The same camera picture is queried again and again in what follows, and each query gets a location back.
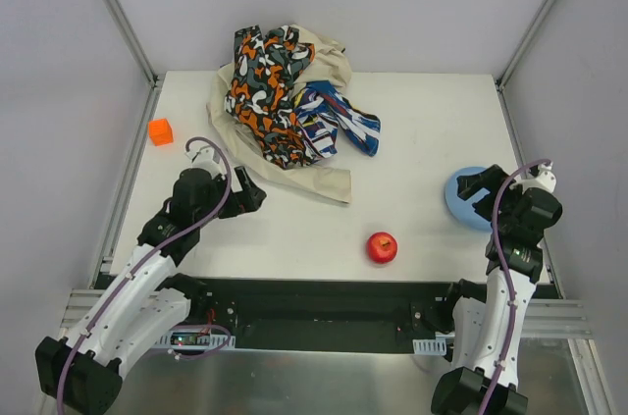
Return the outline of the orange black camouflage cloth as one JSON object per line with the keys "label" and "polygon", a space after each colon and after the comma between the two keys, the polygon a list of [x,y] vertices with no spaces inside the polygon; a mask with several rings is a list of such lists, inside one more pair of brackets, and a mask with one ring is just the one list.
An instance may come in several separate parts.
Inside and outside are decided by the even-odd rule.
{"label": "orange black camouflage cloth", "polygon": [[225,111],[248,129],[264,159],[283,169],[313,163],[291,93],[316,50],[299,36],[294,26],[266,33],[259,26],[238,30],[234,73],[225,97]]}

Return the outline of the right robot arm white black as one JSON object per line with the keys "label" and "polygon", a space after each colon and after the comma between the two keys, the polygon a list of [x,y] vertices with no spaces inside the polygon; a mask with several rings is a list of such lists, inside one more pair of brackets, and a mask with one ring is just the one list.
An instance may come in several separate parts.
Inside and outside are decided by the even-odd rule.
{"label": "right robot arm white black", "polygon": [[[518,351],[528,306],[544,264],[540,243],[560,219],[557,179],[549,159],[511,174],[500,166],[456,178],[456,195],[472,201],[491,225],[486,247],[486,294],[465,280],[425,314],[427,325],[455,334],[451,369],[439,379],[434,414],[524,414],[528,399],[518,391]],[[484,195],[473,201],[478,192]]]}

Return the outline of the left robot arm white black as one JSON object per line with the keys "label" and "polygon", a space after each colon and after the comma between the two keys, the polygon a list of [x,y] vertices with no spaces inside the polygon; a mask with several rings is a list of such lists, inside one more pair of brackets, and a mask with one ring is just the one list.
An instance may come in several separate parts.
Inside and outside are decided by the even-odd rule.
{"label": "left robot arm white black", "polygon": [[255,212],[265,198],[244,167],[227,175],[203,168],[180,173],[123,271],[64,337],[45,337],[36,348],[41,389],[55,398],[58,413],[106,413],[160,337],[186,319],[202,318],[208,290],[179,265],[210,221]]}

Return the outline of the blue white patterned cloth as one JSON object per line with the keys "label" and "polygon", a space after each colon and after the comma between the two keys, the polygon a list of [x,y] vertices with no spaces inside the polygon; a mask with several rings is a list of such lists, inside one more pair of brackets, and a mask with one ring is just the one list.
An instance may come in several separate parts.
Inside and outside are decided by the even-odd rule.
{"label": "blue white patterned cloth", "polygon": [[312,81],[293,97],[293,111],[312,163],[337,154],[342,131],[363,154],[373,157],[379,149],[380,119],[353,107],[328,81]]}

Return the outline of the beige cloth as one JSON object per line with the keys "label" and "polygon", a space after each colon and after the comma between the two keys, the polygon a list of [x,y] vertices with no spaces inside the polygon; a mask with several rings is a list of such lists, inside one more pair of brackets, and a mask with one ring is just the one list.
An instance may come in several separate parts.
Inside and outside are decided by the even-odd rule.
{"label": "beige cloth", "polygon": [[[298,77],[295,86],[301,89],[310,81],[326,80],[340,93],[346,93],[352,69],[343,54],[344,46],[302,26],[295,28],[299,31],[299,40],[312,43],[316,50],[313,64]],[[225,111],[224,101],[233,74],[234,65],[228,63],[214,75],[206,110],[210,125],[235,160],[264,180],[315,193],[340,203],[350,203],[352,197],[349,170],[318,164],[284,170],[262,157],[261,149],[252,134]]]}

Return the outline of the light blue plate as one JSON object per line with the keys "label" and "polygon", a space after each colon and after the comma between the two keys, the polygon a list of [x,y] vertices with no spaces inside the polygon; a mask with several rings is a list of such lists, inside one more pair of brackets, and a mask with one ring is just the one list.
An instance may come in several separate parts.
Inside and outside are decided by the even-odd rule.
{"label": "light blue plate", "polygon": [[445,184],[445,204],[453,218],[468,229],[490,233],[492,226],[489,220],[475,212],[473,204],[489,194],[485,188],[477,191],[470,199],[463,200],[457,195],[457,179],[461,176],[476,175],[485,170],[485,167],[466,167],[451,175]]}

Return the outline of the red apple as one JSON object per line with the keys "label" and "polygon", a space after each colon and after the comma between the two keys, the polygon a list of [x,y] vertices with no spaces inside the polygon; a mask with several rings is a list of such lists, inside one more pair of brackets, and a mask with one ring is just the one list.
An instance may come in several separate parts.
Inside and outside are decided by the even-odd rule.
{"label": "red apple", "polygon": [[390,263],[398,252],[396,239],[385,232],[373,233],[366,242],[368,258],[375,264],[384,265]]}

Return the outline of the orange cube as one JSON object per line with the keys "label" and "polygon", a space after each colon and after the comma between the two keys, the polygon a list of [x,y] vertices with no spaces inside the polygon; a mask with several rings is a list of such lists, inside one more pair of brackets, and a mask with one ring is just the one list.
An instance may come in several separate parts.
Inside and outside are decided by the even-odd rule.
{"label": "orange cube", "polygon": [[151,120],[147,125],[147,134],[154,146],[163,146],[174,142],[172,127],[166,118]]}

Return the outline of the front aluminium extrusion beam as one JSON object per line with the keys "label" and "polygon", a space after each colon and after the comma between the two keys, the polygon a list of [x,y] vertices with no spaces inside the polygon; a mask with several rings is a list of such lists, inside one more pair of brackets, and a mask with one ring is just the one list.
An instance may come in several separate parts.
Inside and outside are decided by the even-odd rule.
{"label": "front aluminium extrusion beam", "polygon": [[[85,317],[104,293],[97,289],[73,289],[67,303],[61,329],[69,329]],[[568,299],[533,299],[522,326],[523,338],[592,339],[590,321],[583,304]]]}

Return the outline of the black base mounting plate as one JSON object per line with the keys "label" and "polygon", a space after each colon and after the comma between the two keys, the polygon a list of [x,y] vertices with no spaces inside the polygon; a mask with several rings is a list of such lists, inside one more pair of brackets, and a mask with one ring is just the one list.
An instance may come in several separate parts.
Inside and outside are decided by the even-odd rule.
{"label": "black base mounting plate", "polygon": [[414,341],[451,335],[455,304],[489,314],[486,285],[444,283],[195,280],[167,285],[194,297],[187,324],[227,328],[238,349],[408,354]]}

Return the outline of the left aluminium table rail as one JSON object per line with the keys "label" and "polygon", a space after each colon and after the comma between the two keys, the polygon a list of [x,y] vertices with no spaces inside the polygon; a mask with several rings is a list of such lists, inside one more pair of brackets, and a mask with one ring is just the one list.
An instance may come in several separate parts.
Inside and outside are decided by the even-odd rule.
{"label": "left aluminium table rail", "polygon": [[93,272],[88,282],[89,288],[94,288],[96,285],[101,274],[103,264],[105,262],[111,262],[113,259],[122,225],[129,207],[134,181],[143,150],[145,148],[148,122],[152,120],[155,113],[164,79],[165,75],[161,74],[153,80],[146,102],[137,122],[131,141],[131,148],[126,156],[122,176],[116,188],[109,220],[105,227],[100,244],[97,247],[95,261],[93,263]]}

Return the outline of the left aluminium frame post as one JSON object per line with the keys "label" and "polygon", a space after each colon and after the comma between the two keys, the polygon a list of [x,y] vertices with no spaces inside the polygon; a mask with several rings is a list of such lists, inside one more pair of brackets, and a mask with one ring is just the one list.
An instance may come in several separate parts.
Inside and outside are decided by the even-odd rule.
{"label": "left aluminium frame post", "polygon": [[155,86],[158,74],[149,62],[120,0],[103,0],[103,2],[144,77],[150,86]]}

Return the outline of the aluminium frame post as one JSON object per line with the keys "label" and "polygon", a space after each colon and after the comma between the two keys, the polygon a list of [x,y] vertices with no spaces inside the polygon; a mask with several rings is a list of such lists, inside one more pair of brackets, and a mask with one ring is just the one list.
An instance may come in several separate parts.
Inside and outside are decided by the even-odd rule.
{"label": "aluminium frame post", "polygon": [[150,86],[155,86],[158,74],[149,62],[120,0],[103,0],[103,2],[144,77]]}
{"label": "aluminium frame post", "polygon": [[529,46],[534,41],[538,31],[543,26],[544,22],[548,18],[550,11],[553,9],[557,0],[542,0],[540,7],[534,14],[534,17],[526,27],[521,39],[519,40],[516,48],[508,59],[505,68],[501,74],[496,78],[496,86],[498,92],[503,92],[509,81],[514,75],[519,63],[526,55]]}

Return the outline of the right aluminium frame post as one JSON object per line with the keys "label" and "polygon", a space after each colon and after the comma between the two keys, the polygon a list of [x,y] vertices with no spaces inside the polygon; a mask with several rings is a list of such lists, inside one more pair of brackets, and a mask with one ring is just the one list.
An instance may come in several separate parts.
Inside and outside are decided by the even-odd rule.
{"label": "right aluminium frame post", "polygon": [[519,40],[516,48],[508,59],[505,68],[501,74],[496,78],[496,86],[498,92],[503,92],[509,81],[514,75],[519,63],[526,55],[529,46],[534,41],[538,31],[543,26],[544,22],[548,18],[550,11],[553,9],[557,0],[542,0],[540,7],[534,14],[534,17],[526,27],[521,39]]}

